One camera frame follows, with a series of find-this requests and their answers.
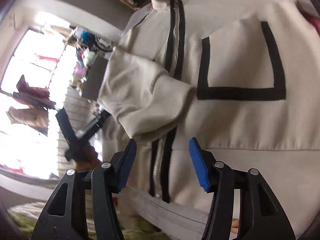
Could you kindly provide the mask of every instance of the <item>window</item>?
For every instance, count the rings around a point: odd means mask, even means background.
[[[30,86],[48,87],[50,100],[56,102],[56,108],[62,108],[76,62],[76,49],[65,46],[61,38],[29,30],[9,62],[1,89],[18,92],[16,84],[24,75]],[[48,111],[46,137],[27,125],[11,124],[6,115],[10,106],[24,109],[27,105],[4,94],[0,94],[0,100],[0,164],[42,179],[48,179],[51,173],[58,175],[57,111]]]

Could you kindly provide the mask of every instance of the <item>jacket sleeve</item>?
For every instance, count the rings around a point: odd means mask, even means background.
[[[151,141],[174,127],[190,89],[158,63],[118,46],[108,62],[99,103],[130,138]]]

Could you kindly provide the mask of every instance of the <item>white fabric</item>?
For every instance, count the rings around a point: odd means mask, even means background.
[[[131,29],[108,63],[99,102],[116,121],[105,127],[104,160],[139,144],[128,182],[149,188],[150,141],[177,126],[169,172],[171,201],[204,212],[212,197],[201,189],[188,153],[196,137],[203,149],[231,168],[257,168],[275,192],[296,235],[320,207],[320,38],[296,0],[182,0],[186,29],[182,79],[164,70],[170,30],[169,0]],[[308,0],[299,0],[308,5]],[[273,86],[269,51],[260,22],[267,21],[285,73],[286,99],[198,100],[202,39],[211,44],[211,87]]]

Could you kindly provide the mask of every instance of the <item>zipper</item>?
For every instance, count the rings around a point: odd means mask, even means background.
[[[178,60],[178,49],[179,49],[179,23],[180,23],[180,14],[178,8],[178,1],[174,0],[174,12],[175,12],[175,25],[173,31],[173,54],[171,61],[171,68],[169,75],[173,77],[174,71],[177,66]],[[162,198],[162,187],[161,187],[161,179],[160,179],[160,170],[163,158],[164,144],[166,141],[167,134],[163,135],[159,139],[158,148],[156,152],[156,160],[153,168],[153,181],[155,185],[155,197],[158,199]]]

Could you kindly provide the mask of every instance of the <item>black stripe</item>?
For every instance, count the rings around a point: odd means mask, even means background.
[[[174,70],[173,78],[177,80],[181,80],[182,75],[182,65],[183,65],[183,58],[184,58],[184,39],[186,33],[186,20],[184,16],[184,9],[181,0],[178,1],[178,8],[179,8],[179,48],[178,48],[178,59],[176,69]]]
[[[162,200],[169,203],[170,195],[169,195],[169,168],[170,168],[170,160],[172,153],[172,144],[174,138],[176,136],[177,127],[173,128],[171,131],[167,133],[167,138],[164,143],[162,164],[161,164],[161,173],[160,173],[160,182],[162,188]]]
[[[174,0],[170,0],[170,13],[171,13],[170,32],[168,37],[167,52],[165,54],[165,66],[164,66],[166,71],[168,71],[169,73],[171,69],[172,55],[173,55],[173,30],[174,30],[174,25],[176,23],[175,14],[174,14]]]
[[[144,19],[145,19],[150,13],[148,13],[145,17],[143,17],[142,20],[141,20],[140,22],[138,22],[138,23],[133,27],[133,29],[134,29],[135,27],[137,27],[139,24],[141,24],[141,23],[144,21]]]
[[[150,164],[150,190],[149,194],[154,197],[155,196],[155,183],[153,181],[153,170],[156,162],[156,155],[158,150],[159,139],[152,142],[152,152],[151,152],[151,164]]]
[[[270,60],[273,69],[274,87],[272,88],[238,88],[209,87],[208,72],[210,63],[210,39],[202,40],[202,55],[197,85],[198,100],[242,100],[242,101],[275,101],[286,98],[285,75],[276,40],[268,22],[261,22]]]

